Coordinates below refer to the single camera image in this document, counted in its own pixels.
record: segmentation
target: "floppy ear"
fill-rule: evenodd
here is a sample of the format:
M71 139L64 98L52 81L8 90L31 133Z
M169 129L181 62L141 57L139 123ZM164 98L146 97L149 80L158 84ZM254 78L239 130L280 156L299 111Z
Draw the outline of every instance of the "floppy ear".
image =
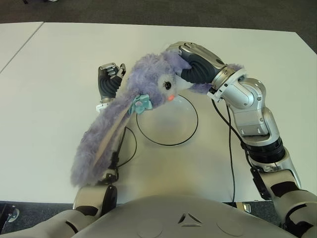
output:
M132 91L119 95L84 133L71 169L73 185L95 184L109 167L113 145L129 121L128 110L136 95Z

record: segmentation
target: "table surface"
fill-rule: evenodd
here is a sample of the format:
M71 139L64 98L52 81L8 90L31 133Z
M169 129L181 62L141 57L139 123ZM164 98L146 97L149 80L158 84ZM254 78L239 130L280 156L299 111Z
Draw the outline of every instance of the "table surface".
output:
M43 22L0 24L0 72Z
M76 147L97 116L97 67L126 63L128 72L147 53L169 44L203 45L226 63L243 64L266 86L284 145L302 188L317 192L317 57L292 32L87 23L44 23L0 74L0 200L73 202L70 184ZM120 169L118 202L159 193L230 201L228 127L207 96L184 91L199 126L185 144L163 147L135 125L138 151ZM219 104L225 113L224 103ZM261 200L244 153L233 136L236 200ZM121 158L134 150L129 132Z

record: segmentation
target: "floor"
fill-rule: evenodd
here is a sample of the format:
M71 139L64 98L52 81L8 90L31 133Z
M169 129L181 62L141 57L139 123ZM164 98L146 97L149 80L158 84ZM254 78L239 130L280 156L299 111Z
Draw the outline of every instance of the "floor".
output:
M315 0L0 0L0 23L92 22L225 27L296 32L317 52ZM14 203L20 215L4 233L34 226L71 204ZM252 214L279 224L272 202L250 202Z

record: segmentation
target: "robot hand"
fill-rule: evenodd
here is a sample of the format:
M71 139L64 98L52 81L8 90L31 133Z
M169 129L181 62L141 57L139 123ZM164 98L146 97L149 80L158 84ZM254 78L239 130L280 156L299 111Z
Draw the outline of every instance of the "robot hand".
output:
M191 83L211 83L226 67L218 56L195 43L180 41L166 50L178 52L190 64L191 69L184 69L179 74Z
M98 68L98 88L102 103L115 98L125 73L124 64L118 67L115 63L107 63Z

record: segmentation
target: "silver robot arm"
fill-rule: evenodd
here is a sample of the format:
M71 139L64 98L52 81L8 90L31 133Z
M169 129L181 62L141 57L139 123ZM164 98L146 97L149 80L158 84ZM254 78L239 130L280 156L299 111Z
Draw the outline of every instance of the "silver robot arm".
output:
M202 46L178 42L176 51L192 69L180 72L193 83L211 83L208 96L224 99L231 109L242 147L250 156L255 185L265 200L271 199L285 230L298 237L317 233L317 197L301 184L287 149L283 146L272 112L265 106L266 91L257 79L247 78Z

